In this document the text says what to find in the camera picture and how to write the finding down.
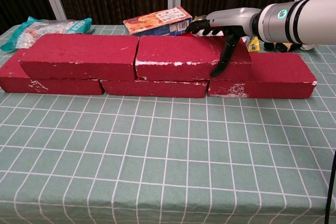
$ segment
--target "tablecloth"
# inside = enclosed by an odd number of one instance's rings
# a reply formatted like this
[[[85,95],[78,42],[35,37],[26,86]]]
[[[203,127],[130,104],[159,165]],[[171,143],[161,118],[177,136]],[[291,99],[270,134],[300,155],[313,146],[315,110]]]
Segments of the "tablecloth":
[[[0,222],[323,223],[336,46],[298,53],[318,79],[306,100],[0,89]]]

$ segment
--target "packaged food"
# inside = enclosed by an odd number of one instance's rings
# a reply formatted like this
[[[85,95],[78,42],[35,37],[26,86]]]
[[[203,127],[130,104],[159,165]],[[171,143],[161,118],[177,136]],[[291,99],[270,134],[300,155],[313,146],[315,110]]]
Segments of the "packaged food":
[[[136,18],[124,20],[129,34],[143,35],[180,35],[191,22],[191,15],[182,7],[161,10]]]
[[[29,48],[44,34],[85,34],[91,27],[92,19],[83,20],[45,20],[28,17],[10,37],[7,43],[0,46],[2,51],[13,51]]]

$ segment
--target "robotic arm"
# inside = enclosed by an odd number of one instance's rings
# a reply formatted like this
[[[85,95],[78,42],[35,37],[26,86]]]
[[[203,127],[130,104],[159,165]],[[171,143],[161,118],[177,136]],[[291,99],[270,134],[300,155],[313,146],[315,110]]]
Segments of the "robotic arm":
[[[302,0],[271,4],[263,9],[237,8],[212,12],[191,22],[186,32],[203,31],[216,35],[223,31],[226,43],[215,77],[228,65],[241,37],[258,36],[264,42],[336,45],[336,0]]]

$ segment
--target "red brick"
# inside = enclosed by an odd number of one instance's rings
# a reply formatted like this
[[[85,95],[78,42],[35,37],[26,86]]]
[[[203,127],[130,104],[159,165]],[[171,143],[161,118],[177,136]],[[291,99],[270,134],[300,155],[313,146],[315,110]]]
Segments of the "red brick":
[[[103,94],[99,80],[32,79],[23,71],[19,59],[27,49],[21,49],[0,68],[0,87],[11,93],[39,94]]]
[[[136,75],[149,81],[209,80],[225,37],[143,36],[135,59]],[[247,80],[251,58],[242,40],[216,80]]]
[[[143,97],[185,97],[205,96],[207,81],[174,82],[145,81],[100,81],[107,94],[138,95]]]
[[[26,51],[32,78],[134,80],[136,36],[47,34]]]
[[[208,95],[241,98],[303,99],[317,81],[298,54],[251,53],[253,67],[247,81],[210,81]]]

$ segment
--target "yellow object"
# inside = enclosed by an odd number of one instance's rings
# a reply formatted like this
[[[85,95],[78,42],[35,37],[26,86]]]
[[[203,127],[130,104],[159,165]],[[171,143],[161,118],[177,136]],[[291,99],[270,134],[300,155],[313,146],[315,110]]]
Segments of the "yellow object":
[[[292,45],[291,43],[283,43],[287,47],[287,51],[289,51],[290,46]]]
[[[253,39],[248,44],[247,50],[249,52],[258,52],[260,51],[260,44],[258,37],[253,37]]]

